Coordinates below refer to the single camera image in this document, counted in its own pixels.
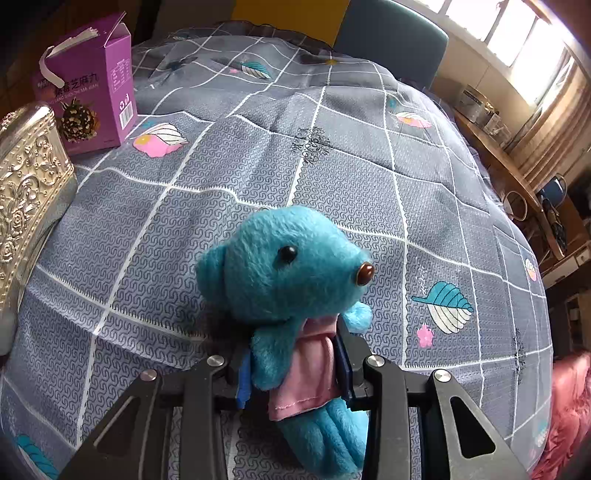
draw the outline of pink fabric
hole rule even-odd
[[[554,363],[550,431],[532,479],[556,479],[590,427],[591,353],[585,352]]]
[[[335,377],[336,316],[307,319],[296,340],[290,370],[269,393],[269,418],[283,420],[340,397]]]

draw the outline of teal headboard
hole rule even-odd
[[[430,87],[447,34],[424,16],[391,0],[351,0],[335,50],[372,60],[396,78]]]

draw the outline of window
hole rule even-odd
[[[535,102],[548,88],[563,50],[556,30],[538,20],[511,70],[511,83],[527,102]]]
[[[512,65],[534,25],[535,13],[519,0],[509,0],[507,9],[488,44],[500,61]]]
[[[529,103],[556,74],[564,44],[522,0],[396,0],[467,42]]]
[[[485,40],[499,14],[498,0],[452,0],[447,16],[473,37]]]
[[[423,5],[427,5],[434,12],[439,12],[445,3],[445,0],[418,0]]]

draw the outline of metal screw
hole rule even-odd
[[[370,355],[368,357],[368,363],[372,366],[372,367],[382,367],[384,366],[384,363],[386,363],[386,360],[384,360],[381,356],[379,355]]]
[[[151,382],[152,380],[156,380],[156,377],[157,376],[158,376],[158,373],[156,372],[156,370],[153,370],[152,368],[149,368],[147,370],[144,370],[143,372],[141,372],[139,374],[139,377],[144,382]]]
[[[439,380],[440,382],[449,382],[452,379],[452,374],[450,372],[448,372],[447,370],[444,370],[443,368],[440,368],[439,370],[435,370],[435,373],[433,374],[435,376],[436,380]]]
[[[212,355],[207,358],[207,364],[210,367],[221,367],[224,362],[224,357],[222,357],[221,355]]]

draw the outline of plush toy arm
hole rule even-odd
[[[281,385],[291,365],[294,345],[303,320],[257,328],[251,340],[252,383],[260,390]]]
[[[360,301],[356,302],[349,310],[341,314],[347,328],[351,333],[363,333],[371,325],[371,307]]]

